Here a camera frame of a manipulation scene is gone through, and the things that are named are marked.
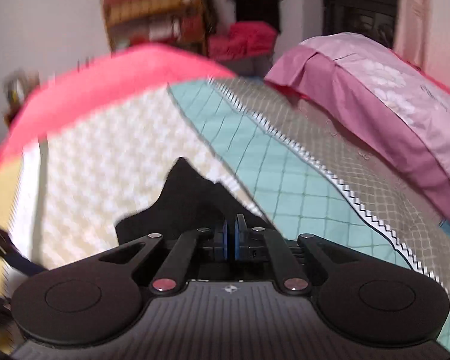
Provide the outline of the wooden shelf rack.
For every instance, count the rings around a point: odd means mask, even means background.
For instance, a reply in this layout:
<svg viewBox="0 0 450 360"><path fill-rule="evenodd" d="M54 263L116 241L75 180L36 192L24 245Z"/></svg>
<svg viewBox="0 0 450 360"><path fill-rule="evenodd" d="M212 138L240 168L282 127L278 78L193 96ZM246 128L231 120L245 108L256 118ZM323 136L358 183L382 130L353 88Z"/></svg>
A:
<svg viewBox="0 0 450 360"><path fill-rule="evenodd" d="M204 0L101 0L109 50L162 43L208 55Z"/></svg>

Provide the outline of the teal grey checked quilt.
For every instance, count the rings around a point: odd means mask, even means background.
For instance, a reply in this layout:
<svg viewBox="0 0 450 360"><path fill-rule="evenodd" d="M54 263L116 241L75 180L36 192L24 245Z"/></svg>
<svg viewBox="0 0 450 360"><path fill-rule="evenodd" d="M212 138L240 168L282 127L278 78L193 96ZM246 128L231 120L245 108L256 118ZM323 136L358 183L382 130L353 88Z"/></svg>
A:
<svg viewBox="0 0 450 360"><path fill-rule="evenodd" d="M450 231L369 150L267 85L198 80L170 92L287 238L312 233L433 278L450 297ZM439 341L450 350L450 316Z"/></svg>

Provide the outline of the pink bed sheet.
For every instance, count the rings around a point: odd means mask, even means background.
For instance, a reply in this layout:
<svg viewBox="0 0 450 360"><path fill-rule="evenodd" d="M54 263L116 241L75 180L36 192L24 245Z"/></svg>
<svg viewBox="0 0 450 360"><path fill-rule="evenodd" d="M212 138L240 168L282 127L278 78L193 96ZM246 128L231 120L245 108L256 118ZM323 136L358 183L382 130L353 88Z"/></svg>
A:
<svg viewBox="0 0 450 360"><path fill-rule="evenodd" d="M55 133L97 108L164 84L234 78L215 61L175 47L148 43L100 57L81 70L48 81L28 97L0 145L0 165L32 141Z"/></svg>

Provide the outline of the red towel stack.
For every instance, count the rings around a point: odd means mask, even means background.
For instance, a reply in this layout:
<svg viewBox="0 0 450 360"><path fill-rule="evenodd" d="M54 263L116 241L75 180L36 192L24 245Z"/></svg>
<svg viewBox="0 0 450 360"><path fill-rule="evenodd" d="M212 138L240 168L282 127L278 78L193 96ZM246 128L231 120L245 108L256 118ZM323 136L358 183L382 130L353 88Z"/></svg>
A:
<svg viewBox="0 0 450 360"><path fill-rule="evenodd" d="M265 22L236 22L227 35L209 37L208 55L219 62L271 55L277 38L278 32Z"/></svg>

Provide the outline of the pink floral pillow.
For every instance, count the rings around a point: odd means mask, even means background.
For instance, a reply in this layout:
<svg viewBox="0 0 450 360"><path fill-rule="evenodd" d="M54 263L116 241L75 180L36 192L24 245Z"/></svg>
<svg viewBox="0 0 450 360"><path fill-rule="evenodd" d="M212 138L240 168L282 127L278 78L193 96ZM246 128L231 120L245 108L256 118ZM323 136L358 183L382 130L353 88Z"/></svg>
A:
<svg viewBox="0 0 450 360"><path fill-rule="evenodd" d="M450 93L356 33L301 42L266 80L322 107L450 221Z"/></svg>

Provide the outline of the pink curtain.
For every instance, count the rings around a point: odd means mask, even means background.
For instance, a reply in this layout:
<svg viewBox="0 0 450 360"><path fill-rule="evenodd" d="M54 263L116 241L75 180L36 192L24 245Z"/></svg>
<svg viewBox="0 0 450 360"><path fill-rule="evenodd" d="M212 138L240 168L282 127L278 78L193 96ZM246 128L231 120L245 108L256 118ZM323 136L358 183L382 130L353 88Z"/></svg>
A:
<svg viewBox="0 0 450 360"><path fill-rule="evenodd" d="M424 69L431 0L397 0L393 51L419 70Z"/></svg>

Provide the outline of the dark window frame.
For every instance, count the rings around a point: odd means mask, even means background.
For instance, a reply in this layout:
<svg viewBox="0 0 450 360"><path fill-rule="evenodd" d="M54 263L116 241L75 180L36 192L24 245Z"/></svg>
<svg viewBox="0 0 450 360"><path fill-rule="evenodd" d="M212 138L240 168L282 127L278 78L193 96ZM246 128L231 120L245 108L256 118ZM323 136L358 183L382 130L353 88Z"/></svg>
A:
<svg viewBox="0 0 450 360"><path fill-rule="evenodd" d="M398 0L323 0L322 33L359 33L392 48Z"/></svg>

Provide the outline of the black pants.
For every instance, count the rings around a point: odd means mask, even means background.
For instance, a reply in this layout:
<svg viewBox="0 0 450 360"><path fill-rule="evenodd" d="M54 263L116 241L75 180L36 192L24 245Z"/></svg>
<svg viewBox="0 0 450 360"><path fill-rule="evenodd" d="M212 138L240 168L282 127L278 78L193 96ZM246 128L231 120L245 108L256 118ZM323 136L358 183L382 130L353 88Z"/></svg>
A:
<svg viewBox="0 0 450 360"><path fill-rule="evenodd" d="M235 220L243 214L249 229L274 229L266 219L253 214L220 182L204 178L180 157L167 174L155 203L136 214L120 219L115 231L120 245L150 233L160 233L167 242L174 242L187 231L209 228L227 221L228 258L235 258Z"/></svg>

